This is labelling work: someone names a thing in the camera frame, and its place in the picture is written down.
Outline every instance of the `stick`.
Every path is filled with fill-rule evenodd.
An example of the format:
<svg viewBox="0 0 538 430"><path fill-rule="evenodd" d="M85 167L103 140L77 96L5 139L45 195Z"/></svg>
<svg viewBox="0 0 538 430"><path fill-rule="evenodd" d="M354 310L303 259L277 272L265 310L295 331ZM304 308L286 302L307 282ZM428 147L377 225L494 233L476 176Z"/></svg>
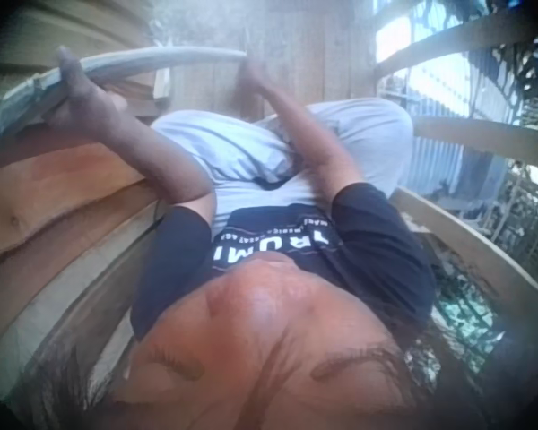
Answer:
<svg viewBox="0 0 538 430"><path fill-rule="evenodd" d="M238 62L246 56L241 51L213 47L147 47L90 56L82 60L82 67L94 82L103 84L174 65ZM0 137L19 132L59 105L65 95L58 68L35 75L8 91L0 101Z"/></svg>

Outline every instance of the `black t-shirt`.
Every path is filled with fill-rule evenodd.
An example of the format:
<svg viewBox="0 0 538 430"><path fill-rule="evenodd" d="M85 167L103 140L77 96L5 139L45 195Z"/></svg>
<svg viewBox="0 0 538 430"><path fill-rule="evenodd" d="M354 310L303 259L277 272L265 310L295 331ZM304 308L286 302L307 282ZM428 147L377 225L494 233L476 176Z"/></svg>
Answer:
<svg viewBox="0 0 538 430"><path fill-rule="evenodd" d="M334 198L330 218L304 204L241 209L213 241L203 218L174 209L158 226L140 281L131 315L135 337L255 251L287 254L365 302L389 329L394 321L423 326L430 318L435 281L420 244L384 194L355 184Z"/></svg>

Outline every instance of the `light gray pants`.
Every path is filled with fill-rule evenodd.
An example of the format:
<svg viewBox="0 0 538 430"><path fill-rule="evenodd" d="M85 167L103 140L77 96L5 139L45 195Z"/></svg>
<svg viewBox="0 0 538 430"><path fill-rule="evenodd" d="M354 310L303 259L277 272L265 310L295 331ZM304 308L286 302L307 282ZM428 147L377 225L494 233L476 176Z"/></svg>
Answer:
<svg viewBox="0 0 538 430"><path fill-rule="evenodd" d="M339 137L365 180L390 196L412 155L412 122L406 111L383 99L326 102L308 109ZM240 208L293 203L325 208L275 116L250 124L188 110L162 116L152 128L190 152L214 182L218 202L214 234ZM267 183L291 180L266 191L254 182L257 178Z"/></svg>

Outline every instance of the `hand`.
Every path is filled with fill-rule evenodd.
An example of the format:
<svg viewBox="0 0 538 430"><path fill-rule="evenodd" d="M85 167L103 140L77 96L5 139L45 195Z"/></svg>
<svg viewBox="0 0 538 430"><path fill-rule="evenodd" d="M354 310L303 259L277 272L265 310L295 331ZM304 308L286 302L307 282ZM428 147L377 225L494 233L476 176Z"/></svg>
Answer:
<svg viewBox="0 0 538 430"><path fill-rule="evenodd" d="M263 94L273 83L265 74L263 66L248 58L239 70L239 85L244 91Z"/></svg>
<svg viewBox="0 0 538 430"><path fill-rule="evenodd" d="M126 100L93 83L78 58L66 47L59 48L57 56L68 98L44 115L44 120L53 128L103 141L119 126L119 113L126 110Z"/></svg>

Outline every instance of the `wooden floor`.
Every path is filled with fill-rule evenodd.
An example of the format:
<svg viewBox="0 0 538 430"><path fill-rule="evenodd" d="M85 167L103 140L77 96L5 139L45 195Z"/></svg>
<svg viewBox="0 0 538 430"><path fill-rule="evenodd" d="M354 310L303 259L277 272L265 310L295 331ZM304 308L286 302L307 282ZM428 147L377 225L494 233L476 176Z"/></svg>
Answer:
<svg viewBox="0 0 538 430"><path fill-rule="evenodd" d="M219 11L215 3L213 12L207 7L187 10L188 28L172 22L174 30L166 33L173 43L246 50L305 104L374 94L371 1L226 0ZM216 12L230 16L212 19ZM169 25L167 18L161 23ZM236 74L234 64L172 69L169 110L203 109L250 120L273 113L260 101L239 107L233 98Z"/></svg>

